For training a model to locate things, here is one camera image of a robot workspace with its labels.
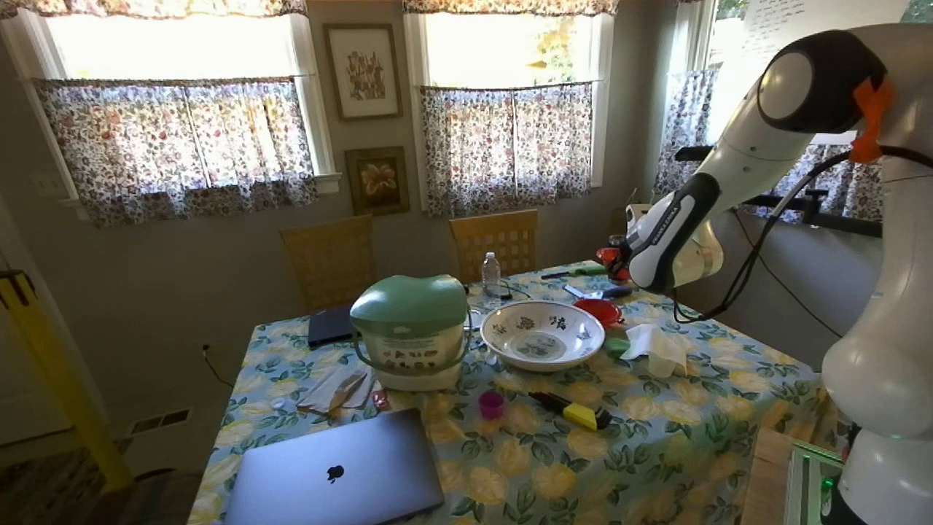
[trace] wooden chair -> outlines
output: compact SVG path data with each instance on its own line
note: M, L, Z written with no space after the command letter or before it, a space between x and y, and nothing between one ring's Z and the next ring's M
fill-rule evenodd
M478 283L487 251L496 251L502 274L535 270L535 210L448 220L448 235L464 283Z
M375 283L370 216L317 223L280 236L309 311L353 303Z

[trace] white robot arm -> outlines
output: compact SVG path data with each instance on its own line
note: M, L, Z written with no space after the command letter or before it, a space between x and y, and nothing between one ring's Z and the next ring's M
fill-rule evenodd
M859 26L784 47L697 175L655 201L620 246L636 286L669 292L693 270L697 227L773 188L819 131L859 130L882 160L882 270L871 300L822 364L828 395L862 433L843 503L862 522L933 522L933 26Z

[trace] plate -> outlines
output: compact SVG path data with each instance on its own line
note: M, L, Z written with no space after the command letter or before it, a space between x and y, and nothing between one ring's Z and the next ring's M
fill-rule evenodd
M569 303L513 300L483 319L483 346L525 370L566 370L601 350L605 329Z

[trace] lid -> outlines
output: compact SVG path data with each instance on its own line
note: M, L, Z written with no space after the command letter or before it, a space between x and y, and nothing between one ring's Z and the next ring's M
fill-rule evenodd
M360 334L430 335L464 324L465 311L465 292L456 277L394 274L360 292L350 306L350 319Z

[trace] silver laptop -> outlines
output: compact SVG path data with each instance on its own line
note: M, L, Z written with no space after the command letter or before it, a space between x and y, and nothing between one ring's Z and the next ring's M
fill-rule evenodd
M416 408L248 449L228 525L370 525L442 503Z

